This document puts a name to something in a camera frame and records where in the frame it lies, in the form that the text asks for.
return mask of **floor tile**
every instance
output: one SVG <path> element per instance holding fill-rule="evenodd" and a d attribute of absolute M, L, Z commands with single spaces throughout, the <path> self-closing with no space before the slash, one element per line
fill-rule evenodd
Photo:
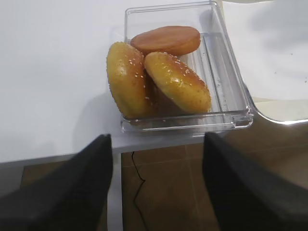
<path fill-rule="evenodd" d="M 160 149 L 137 151 L 134 155 L 136 165 L 159 163 L 165 161 L 181 160 L 186 157 L 185 146 L 175 146 Z M 122 154 L 122 166 L 133 166 L 131 153 Z"/>
<path fill-rule="evenodd" d="M 186 145 L 188 159 L 203 158 L 203 143 Z"/>
<path fill-rule="evenodd" d="M 137 204 L 150 230 L 199 231 L 200 222 L 186 160 L 138 167 L 146 182 Z M 145 230 L 133 198 L 141 183 L 134 167 L 122 168 L 125 231 Z"/>
<path fill-rule="evenodd" d="M 252 152 L 246 155 L 286 180 L 308 188 L 308 145 Z"/>
<path fill-rule="evenodd" d="M 308 144 L 308 124 L 275 124 L 259 115 L 247 129 L 230 131 L 226 140 L 243 152 Z"/>
<path fill-rule="evenodd" d="M 63 163 L 65 163 L 65 161 L 25 166 L 21 187 L 43 178 L 60 167 Z"/>
<path fill-rule="evenodd" d="M 217 219 L 205 187 L 202 173 L 202 159 L 189 160 L 192 173 L 192 182 L 194 186 L 197 208 L 199 211 L 199 220 L 202 224 L 202 230 L 216 231 L 218 229 Z"/>

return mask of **white tabletop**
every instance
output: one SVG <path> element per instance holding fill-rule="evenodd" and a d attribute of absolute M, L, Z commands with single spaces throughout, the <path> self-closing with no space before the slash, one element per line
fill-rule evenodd
<path fill-rule="evenodd" d="M 106 133 L 115 152 L 201 142 L 124 134 L 107 83 L 106 55 L 123 40 L 125 9 L 170 3 L 179 2 L 2 0 L 0 165 L 68 159 Z"/>

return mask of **table leg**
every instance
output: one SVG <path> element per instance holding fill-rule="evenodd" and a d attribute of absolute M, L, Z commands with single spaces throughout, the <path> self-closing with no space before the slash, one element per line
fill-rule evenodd
<path fill-rule="evenodd" d="M 107 198 L 108 231 L 123 231 L 121 154 L 114 154 L 114 173 Z"/>
<path fill-rule="evenodd" d="M 0 168 L 0 197 L 20 187 L 24 167 Z"/>

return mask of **clear plastic container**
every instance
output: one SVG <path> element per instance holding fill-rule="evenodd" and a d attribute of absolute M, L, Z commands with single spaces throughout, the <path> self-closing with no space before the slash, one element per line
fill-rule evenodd
<path fill-rule="evenodd" d="M 201 34 L 201 45 L 181 57 L 207 84 L 212 97 L 210 112 L 127 120 L 124 131 L 193 130 L 195 133 L 246 128 L 253 122 L 248 91 L 235 60 L 220 9 L 216 2 L 196 2 L 130 8 L 125 13 L 125 42 L 162 26 L 192 26 Z"/>

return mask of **bread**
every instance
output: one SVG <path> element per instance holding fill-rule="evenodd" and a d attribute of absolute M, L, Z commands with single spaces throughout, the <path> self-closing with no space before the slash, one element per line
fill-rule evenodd
<path fill-rule="evenodd" d="M 145 57 L 144 66 L 157 87 L 187 113 L 206 113 L 211 96 L 206 84 L 185 63 L 164 52 Z"/>
<path fill-rule="evenodd" d="M 180 56 L 198 49 L 200 33 L 190 26 L 165 26 L 135 36 L 130 44 L 144 55 L 161 51 Z"/>
<path fill-rule="evenodd" d="M 154 84 L 144 71 L 143 61 L 143 54 L 124 42 L 114 43 L 107 56 L 110 90 L 127 119 L 156 115 Z"/>

